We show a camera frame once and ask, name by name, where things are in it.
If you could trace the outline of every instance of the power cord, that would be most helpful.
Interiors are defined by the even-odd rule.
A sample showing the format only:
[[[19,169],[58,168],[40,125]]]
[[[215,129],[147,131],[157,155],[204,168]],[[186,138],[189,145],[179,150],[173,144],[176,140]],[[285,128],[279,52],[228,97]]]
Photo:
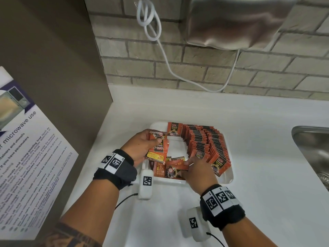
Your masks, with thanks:
[[[141,12],[142,12],[142,14],[144,16],[144,20],[143,21],[141,20]],[[162,44],[159,41],[159,38],[160,38],[160,35],[161,35],[161,32],[162,32],[160,18],[158,16],[157,12],[155,11],[154,4],[150,0],[139,0],[138,1],[138,4],[137,4],[137,15],[136,15],[136,17],[137,17],[138,24],[141,25],[142,27],[144,27],[144,32],[145,32],[146,37],[150,41],[157,41],[158,42],[158,45],[159,45],[159,47],[160,47],[160,49],[162,51],[163,57],[164,57],[164,59],[166,61],[168,70],[169,70],[169,72],[173,76],[175,76],[176,78],[178,78],[178,79],[180,79],[182,81],[185,81],[185,82],[188,82],[188,83],[197,85],[198,87],[201,87],[202,89],[204,89],[205,91],[208,91],[208,92],[220,92],[220,91],[222,91],[227,86],[228,82],[230,81],[230,78],[232,77],[233,70],[235,68],[237,59],[239,57],[240,49],[238,49],[236,51],[235,59],[234,59],[234,62],[233,62],[231,71],[228,74],[228,77],[226,79],[225,84],[220,89],[218,89],[218,90],[209,90],[209,89],[205,88],[204,86],[200,85],[199,83],[196,83],[194,81],[190,81],[190,80],[184,79],[183,77],[180,77],[177,74],[175,74],[175,73],[172,72],[172,70],[170,68],[170,65],[169,65],[169,62],[168,62],[168,59],[167,59],[167,56],[166,56],[166,53],[164,52],[164,49],[162,47]],[[151,22],[152,22],[153,18],[155,18],[155,20],[157,22],[157,32],[154,31],[154,28],[151,25]],[[147,32],[147,26],[153,32],[154,37],[151,37],[148,34],[148,32]]]
[[[217,238],[215,237],[213,234],[211,234],[210,232],[206,232],[207,235],[213,236],[214,238],[217,239],[217,241],[219,241],[221,243],[221,245],[223,245],[223,247],[225,247],[225,245]]]
[[[121,202],[115,207],[115,209],[118,208],[120,204],[122,204],[123,202],[125,202],[125,201],[126,201],[127,199],[129,199],[130,197],[132,197],[132,196],[137,196],[137,195],[138,195],[138,193],[134,193],[134,194],[132,194],[132,195],[129,195],[129,196],[126,197],[124,200],[122,200],[122,201],[121,201]]]

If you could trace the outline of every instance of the brick wall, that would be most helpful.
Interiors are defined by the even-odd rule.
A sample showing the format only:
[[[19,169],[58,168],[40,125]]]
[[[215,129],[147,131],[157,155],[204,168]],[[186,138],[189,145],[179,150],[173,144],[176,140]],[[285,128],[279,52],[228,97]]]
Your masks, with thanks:
[[[85,0],[109,84],[200,90],[175,79],[136,21],[137,0]],[[181,0],[152,0],[171,69],[209,89],[225,82],[235,52],[186,45]],[[242,50],[224,92],[329,100],[329,0],[299,0],[262,51]]]

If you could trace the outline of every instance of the white plastic container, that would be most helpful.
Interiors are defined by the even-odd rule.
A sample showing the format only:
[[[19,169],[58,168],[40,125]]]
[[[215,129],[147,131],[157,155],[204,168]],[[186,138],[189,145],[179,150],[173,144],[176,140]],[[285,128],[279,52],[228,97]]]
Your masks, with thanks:
[[[159,131],[166,132],[168,127],[168,122],[155,122],[150,126],[150,129],[155,129]],[[177,158],[181,156],[185,156],[185,159],[188,159],[188,154],[187,154],[187,145],[183,141],[181,137],[174,137],[174,136],[168,136],[169,140],[169,148],[168,148],[168,154],[167,156],[171,156],[172,158]],[[231,153],[229,146],[226,145],[228,154],[230,156],[230,160],[232,163],[233,167],[233,162],[231,159]],[[217,180],[220,184],[228,184],[231,183],[233,180],[233,170],[232,167],[227,169],[220,177],[217,177]],[[142,169],[150,169],[149,166],[149,161],[145,160],[142,164]],[[154,180],[160,183],[178,183],[178,184],[186,184],[185,180],[179,180],[179,179],[171,179],[171,178],[159,178],[159,177],[154,177]]]

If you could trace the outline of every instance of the arm tattoo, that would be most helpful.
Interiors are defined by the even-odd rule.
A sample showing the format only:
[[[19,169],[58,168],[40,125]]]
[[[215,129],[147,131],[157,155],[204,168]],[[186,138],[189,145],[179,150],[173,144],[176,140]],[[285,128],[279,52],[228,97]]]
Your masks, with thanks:
[[[102,245],[91,237],[59,222],[39,247],[102,247]]]

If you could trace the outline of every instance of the sink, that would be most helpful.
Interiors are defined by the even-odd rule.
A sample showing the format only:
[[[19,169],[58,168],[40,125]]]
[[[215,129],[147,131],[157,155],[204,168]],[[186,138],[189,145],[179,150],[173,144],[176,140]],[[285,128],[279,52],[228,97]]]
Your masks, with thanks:
[[[329,128],[296,126],[291,134],[295,144],[329,191]]]

